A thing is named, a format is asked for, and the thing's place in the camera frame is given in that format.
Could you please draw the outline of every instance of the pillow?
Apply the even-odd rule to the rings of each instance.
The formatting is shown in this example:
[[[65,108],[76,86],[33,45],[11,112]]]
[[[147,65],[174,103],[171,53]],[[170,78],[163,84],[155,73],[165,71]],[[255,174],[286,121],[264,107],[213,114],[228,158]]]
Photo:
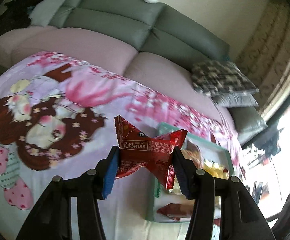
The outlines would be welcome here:
[[[245,96],[230,94],[227,96],[216,96],[212,99],[218,106],[226,108],[258,106],[257,101],[251,94]]]
[[[246,95],[259,92],[258,88],[230,61],[220,63],[207,60],[192,68],[193,88],[206,96]]]
[[[238,133],[261,132],[267,127],[265,120],[254,107],[235,107],[229,109]]]
[[[43,0],[29,15],[31,25],[46,27],[65,0]]]

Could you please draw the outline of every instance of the curtain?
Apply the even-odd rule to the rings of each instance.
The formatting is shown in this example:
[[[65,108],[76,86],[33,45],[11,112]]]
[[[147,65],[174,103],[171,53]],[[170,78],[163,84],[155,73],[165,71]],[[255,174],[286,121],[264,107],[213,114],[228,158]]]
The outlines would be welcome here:
[[[267,121],[290,94],[290,6],[270,0],[236,65],[258,88],[254,97]]]

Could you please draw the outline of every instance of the pink seat cushion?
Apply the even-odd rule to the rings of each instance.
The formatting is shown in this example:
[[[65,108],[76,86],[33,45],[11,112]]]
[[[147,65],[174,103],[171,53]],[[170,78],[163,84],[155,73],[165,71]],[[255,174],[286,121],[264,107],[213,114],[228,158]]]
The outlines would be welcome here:
[[[13,66],[11,62],[11,53],[23,41],[39,33],[56,30],[56,27],[30,26],[23,29],[15,29],[0,36],[0,65],[6,68]]]
[[[141,52],[126,69],[124,76],[189,105],[235,131],[228,110],[218,109],[211,98],[196,93],[192,88],[190,72],[166,58]]]
[[[110,36],[79,28],[62,28],[36,35],[12,53],[12,63],[40,51],[57,51],[122,75],[137,54],[131,45]]]

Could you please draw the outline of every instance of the beige wall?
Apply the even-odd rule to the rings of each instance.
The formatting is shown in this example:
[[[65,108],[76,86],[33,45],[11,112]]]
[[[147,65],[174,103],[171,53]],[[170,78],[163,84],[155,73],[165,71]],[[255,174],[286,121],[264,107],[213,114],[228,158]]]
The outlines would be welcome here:
[[[161,0],[229,43],[235,59],[244,48],[268,0]]]

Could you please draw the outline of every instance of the metal screw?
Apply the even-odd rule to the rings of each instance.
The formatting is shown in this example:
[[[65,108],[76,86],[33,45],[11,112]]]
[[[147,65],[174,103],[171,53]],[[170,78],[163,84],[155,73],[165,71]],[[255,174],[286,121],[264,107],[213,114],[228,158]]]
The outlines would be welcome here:
[[[202,169],[197,169],[197,170],[196,170],[196,174],[197,174],[197,175],[201,175],[201,176],[202,176],[202,175],[204,175],[204,174],[205,174],[205,171],[204,171],[204,170],[202,170]]]
[[[54,181],[54,182],[60,182],[61,178],[62,178],[61,176],[56,175],[56,176],[54,176],[52,178],[52,181]]]
[[[239,181],[239,178],[238,177],[236,177],[236,176],[231,176],[230,177],[230,180],[232,181],[232,182],[238,182]]]
[[[95,169],[90,169],[87,171],[87,174],[90,175],[90,176],[93,176],[96,174],[96,170]]]

